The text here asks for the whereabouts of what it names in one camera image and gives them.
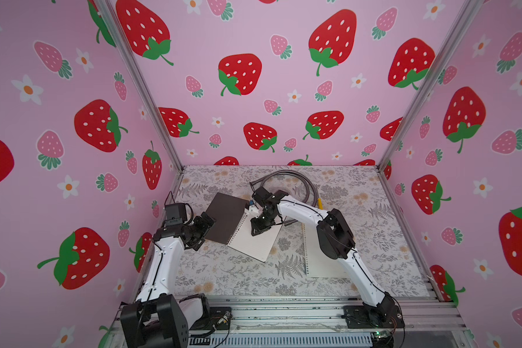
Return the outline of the dark grey spiral notebook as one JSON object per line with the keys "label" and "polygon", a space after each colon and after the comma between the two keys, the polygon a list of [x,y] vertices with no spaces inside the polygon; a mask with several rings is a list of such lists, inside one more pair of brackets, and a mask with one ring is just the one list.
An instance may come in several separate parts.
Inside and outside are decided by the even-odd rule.
{"label": "dark grey spiral notebook", "polygon": [[258,216],[248,214],[250,205],[249,201],[241,198],[217,193],[206,210],[215,219],[215,225],[205,238],[266,262],[282,225],[273,226],[259,236],[252,236],[250,221]]}

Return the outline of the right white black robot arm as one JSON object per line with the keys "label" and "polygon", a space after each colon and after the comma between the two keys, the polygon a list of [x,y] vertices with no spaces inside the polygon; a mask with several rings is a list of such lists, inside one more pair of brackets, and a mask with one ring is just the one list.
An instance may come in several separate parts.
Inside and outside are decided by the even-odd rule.
{"label": "right white black robot arm", "polygon": [[389,317],[397,307],[396,301],[377,284],[356,248],[353,233],[338,209],[322,210],[290,197],[285,191],[275,194],[265,188],[256,189],[254,202],[262,208],[251,219],[252,235],[258,236],[276,225],[276,217],[290,217],[314,228],[319,249],[330,260],[339,263],[357,287],[363,306],[375,316]]}

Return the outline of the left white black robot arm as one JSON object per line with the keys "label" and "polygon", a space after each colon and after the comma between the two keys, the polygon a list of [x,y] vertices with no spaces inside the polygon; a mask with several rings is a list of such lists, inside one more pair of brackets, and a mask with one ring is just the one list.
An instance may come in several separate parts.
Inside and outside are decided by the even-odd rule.
{"label": "left white black robot arm", "polygon": [[204,243],[215,219],[187,216],[187,204],[165,206],[165,220],[152,237],[153,258],[135,302],[122,309],[120,322],[128,347],[187,347],[189,329],[210,317],[204,294],[175,298],[175,279],[187,249]]}

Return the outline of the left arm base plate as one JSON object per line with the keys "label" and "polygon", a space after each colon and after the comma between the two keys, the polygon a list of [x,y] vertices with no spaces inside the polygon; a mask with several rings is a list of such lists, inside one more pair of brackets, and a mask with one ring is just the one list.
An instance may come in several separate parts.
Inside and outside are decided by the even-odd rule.
{"label": "left arm base plate", "polygon": [[208,314],[200,312],[198,307],[181,308],[190,331],[209,331],[213,328],[229,328],[232,309],[230,307],[211,307]]}

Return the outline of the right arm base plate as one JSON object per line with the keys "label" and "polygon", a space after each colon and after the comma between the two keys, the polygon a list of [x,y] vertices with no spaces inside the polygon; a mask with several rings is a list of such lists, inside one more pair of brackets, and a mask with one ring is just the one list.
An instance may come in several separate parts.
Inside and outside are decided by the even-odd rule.
{"label": "right arm base plate", "polygon": [[388,310],[370,309],[367,306],[344,306],[342,318],[348,329],[404,329],[405,322],[400,308],[393,305]]}

